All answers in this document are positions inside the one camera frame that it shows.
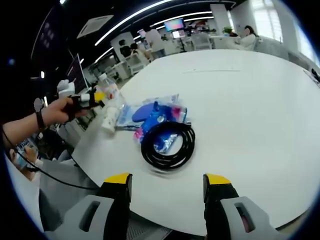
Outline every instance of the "white round table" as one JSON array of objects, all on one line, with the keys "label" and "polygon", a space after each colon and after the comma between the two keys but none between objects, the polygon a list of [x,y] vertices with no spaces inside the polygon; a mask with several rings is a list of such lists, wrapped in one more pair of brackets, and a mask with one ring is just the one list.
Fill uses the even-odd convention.
[{"label": "white round table", "polygon": [[132,131],[108,137],[103,115],[89,126],[74,159],[99,186],[133,174],[136,214],[204,236],[205,173],[229,179],[275,228],[311,206],[320,183],[320,89],[301,67],[258,52],[194,51],[155,60],[121,92],[128,103],[179,93],[196,134],[189,162],[164,174],[143,159]]}]

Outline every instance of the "black cord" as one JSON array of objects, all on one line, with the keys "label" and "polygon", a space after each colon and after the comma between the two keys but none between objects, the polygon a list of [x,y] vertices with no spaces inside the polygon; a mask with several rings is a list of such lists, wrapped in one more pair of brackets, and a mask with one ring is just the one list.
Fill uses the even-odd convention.
[{"label": "black cord", "polygon": [[[12,142],[9,140],[8,136],[6,135],[5,133],[5,130],[3,128],[2,129],[2,132],[5,136],[5,138],[7,139],[7,141],[9,142],[9,144],[14,148],[16,149],[15,145],[12,144]],[[64,185],[67,185],[67,186],[70,186],[70,187],[74,187],[74,188],[78,188],[78,189],[86,189],[86,190],[98,190],[99,188],[98,187],[84,187],[84,186],[78,186],[78,185],[74,185],[74,184],[71,184],[71,183],[68,183],[68,182],[65,182],[65,181],[61,181],[60,179],[54,177],[54,176],[51,176],[49,173],[43,171],[41,168],[37,167],[35,164],[33,164],[32,162],[30,162],[28,159],[25,158],[25,156],[23,156],[19,151],[16,151],[28,164],[30,164],[32,167],[34,167],[35,169],[38,169],[41,173],[43,173],[44,175],[47,175],[49,178],[52,178],[53,180],[56,180],[57,182],[61,183],[61,184],[64,184]]]},{"label": "black cord", "polygon": [[[173,133],[182,136],[182,146],[173,155],[162,155],[155,150],[154,142],[161,133]],[[166,121],[152,127],[143,137],[141,153],[143,158],[152,166],[162,170],[172,170],[184,165],[192,156],[195,149],[196,135],[190,125]]]},{"label": "black cord", "polygon": [[[64,126],[64,129],[67,131],[67,129],[66,129],[66,125],[65,124],[60,124],[60,127],[61,126]],[[69,156],[70,156],[70,158],[74,161],[74,163],[75,163],[75,167],[79,167],[79,165],[78,165],[78,163],[76,162],[76,160],[73,158],[73,156],[72,156],[72,154],[70,153],[70,151],[69,151],[69,149],[68,149],[68,147],[69,146],[72,146],[70,143],[68,143],[62,136],[60,136],[59,135],[59,133],[58,133],[58,131],[57,131],[57,127],[56,126],[54,126],[54,130],[55,130],[55,133],[60,137],[60,139],[62,140],[62,142],[65,144],[65,145],[68,145],[68,146],[66,146],[66,151],[67,151],[67,153],[69,154]]]}]

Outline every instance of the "window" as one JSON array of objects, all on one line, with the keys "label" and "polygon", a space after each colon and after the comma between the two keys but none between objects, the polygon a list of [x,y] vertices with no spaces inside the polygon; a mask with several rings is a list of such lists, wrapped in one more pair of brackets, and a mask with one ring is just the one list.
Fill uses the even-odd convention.
[{"label": "window", "polygon": [[277,11],[271,0],[251,0],[258,35],[283,42]]},{"label": "window", "polygon": [[296,25],[295,29],[297,34],[299,52],[319,66],[317,54],[315,53],[308,37],[305,35],[300,26]]},{"label": "window", "polygon": [[227,11],[226,13],[228,14],[228,18],[229,18],[229,22],[230,22],[232,30],[235,30],[234,21],[232,21],[232,17],[231,17],[230,11]]}]

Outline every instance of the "black watch strap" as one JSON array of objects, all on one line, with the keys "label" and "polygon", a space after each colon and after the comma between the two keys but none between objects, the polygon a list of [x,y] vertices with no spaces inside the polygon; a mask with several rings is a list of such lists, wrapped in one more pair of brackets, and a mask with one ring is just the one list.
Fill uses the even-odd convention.
[{"label": "black watch strap", "polygon": [[44,119],[42,118],[41,110],[35,112],[35,115],[36,115],[36,121],[37,121],[37,123],[38,123],[38,128],[39,128],[39,130],[40,130],[40,131],[45,130],[45,129],[46,129],[46,126],[45,126]]}]

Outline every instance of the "yellow tip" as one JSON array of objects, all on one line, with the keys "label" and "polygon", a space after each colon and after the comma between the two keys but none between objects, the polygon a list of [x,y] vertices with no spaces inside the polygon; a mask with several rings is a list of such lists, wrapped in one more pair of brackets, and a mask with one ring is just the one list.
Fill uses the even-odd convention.
[{"label": "yellow tip", "polygon": [[125,172],[118,175],[110,176],[106,178],[104,182],[112,183],[112,184],[126,184],[126,181],[129,175],[130,175],[129,172]]},{"label": "yellow tip", "polygon": [[230,184],[231,183],[224,176],[219,176],[219,175],[210,174],[210,173],[206,173],[205,175],[207,175],[210,185],[212,185],[212,184]]},{"label": "yellow tip", "polygon": [[98,91],[94,94],[94,101],[97,103],[97,102],[101,101],[102,99],[104,99],[105,96],[106,95],[103,92]]}]

